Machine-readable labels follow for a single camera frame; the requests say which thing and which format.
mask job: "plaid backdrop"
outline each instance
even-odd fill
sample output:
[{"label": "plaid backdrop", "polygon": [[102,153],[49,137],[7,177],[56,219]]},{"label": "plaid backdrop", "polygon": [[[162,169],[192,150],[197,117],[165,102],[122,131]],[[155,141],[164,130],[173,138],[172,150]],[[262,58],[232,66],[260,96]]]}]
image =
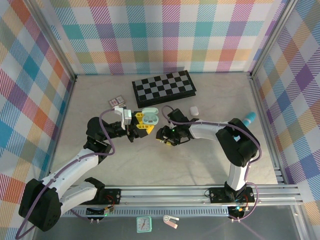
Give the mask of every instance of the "plaid backdrop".
[{"label": "plaid backdrop", "polygon": [[71,86],[23,1],[1,0],[1,240],[15,239],[26,183],[44,177]]},{"label": "plaid backdrop", "polygon": [[286,175],[320,239],[320,1],[299,1],[257,84]]},{"label": "plaid backdrop", "polygon": [[285,1],[37,0],[79,74],[247,71]]}]

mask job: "deck of cards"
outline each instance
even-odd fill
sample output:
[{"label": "deck of cards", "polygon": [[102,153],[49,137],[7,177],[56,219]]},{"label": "deck of cards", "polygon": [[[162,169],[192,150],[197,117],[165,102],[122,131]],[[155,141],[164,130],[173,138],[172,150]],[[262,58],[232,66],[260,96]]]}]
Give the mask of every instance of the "deck of cards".
[{"label": "deck of cards", "polygon": [[117,96],[116,98],[114,99],[111,99],[109,101],[109,104],[112,108],[114,107],[123,107],[125,104],[126,104],[126,101],[124,100],[124,98],[120,95],[120,96]]}]

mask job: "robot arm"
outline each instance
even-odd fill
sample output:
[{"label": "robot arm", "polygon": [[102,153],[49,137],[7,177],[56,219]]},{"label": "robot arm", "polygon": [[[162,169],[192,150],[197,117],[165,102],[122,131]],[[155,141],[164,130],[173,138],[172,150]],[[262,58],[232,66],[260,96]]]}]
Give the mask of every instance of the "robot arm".
[{"label": "robot arm", "polygon": [[[132,113],[129,109],[119,107],[116,107],[114,111],[121,115],[121,121],[109,124],[102,120],[111,139],[127,136],[130,142],[133,142],[136,138],[147,136],[154,128],[154,125],[143,123],[144,114],[140,111]],[[68,210],[81,203],[99,199],[102,195],[105,185],[92,177],[87,178],[80,185],[70,188],[84,173],[99,165],[107,157],[94,153],[109,153],[112,149],[110,144],[104,142],[106,136],[98,117],[89,120],[86,134],[87,142],[73,159],[42,180],[32,179],[26,184],[19,208],[19,215],[23,218],[27,216],[42,189],[53,180],[39,198],[28,218],[29,222],[42,231],[51,229],[60,216]]]},{"label": "robot arm", "polygon": [[[202,122],[199,119],[188,120],[179,109],[175,109],[168,114],[170,120],[180,123]],[[250,120],[244,121],[247,126]],[[250,134],[257,142],[258,140],[249,131],[246,125],[237,118],[226,124],[234,125]],[[242,132],[228,126],[208,125],[208,124],[182,124],[164,126],[156,134],[156,138],[161,142],[177,146],[187,141],[181,142],[183,138],[218,140],[224,153],[231,162],[229,177],[225,182],[225,192],[231,201],[234,201],[246,188],[245,173],[249,161],[257,154],[257,146]]]}]

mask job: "black and white chessboard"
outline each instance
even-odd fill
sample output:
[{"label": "black and white chessboard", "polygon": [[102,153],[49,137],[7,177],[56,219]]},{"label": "black and white chessboard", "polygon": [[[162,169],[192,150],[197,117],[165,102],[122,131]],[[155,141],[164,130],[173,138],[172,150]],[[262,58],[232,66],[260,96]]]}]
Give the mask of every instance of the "black and white chessboard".
[{"label": "black and white chessboard", "polygon": [[132,82],[138,108],[145,108],[196,95],[187,70]]}]

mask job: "green clock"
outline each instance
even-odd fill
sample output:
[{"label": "green clock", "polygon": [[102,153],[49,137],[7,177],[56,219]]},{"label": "green clock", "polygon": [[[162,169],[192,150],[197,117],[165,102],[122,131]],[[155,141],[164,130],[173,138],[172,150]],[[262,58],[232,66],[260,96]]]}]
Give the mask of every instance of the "green clock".
[{"label": "green clock", "polygon": [[149,233],[152,231],[152,222],[150,216],[138,216],[136,218],[136,232]]}]

